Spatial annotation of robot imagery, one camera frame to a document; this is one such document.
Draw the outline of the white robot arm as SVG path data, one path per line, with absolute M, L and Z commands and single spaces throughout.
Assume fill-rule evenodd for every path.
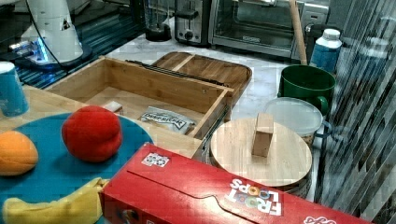
M 40 70 L 74 67 L 92 56 L 92 49 L 78 38 L 67 0 L 24 0 L 31 26 L 15 45 L 15 64 Z

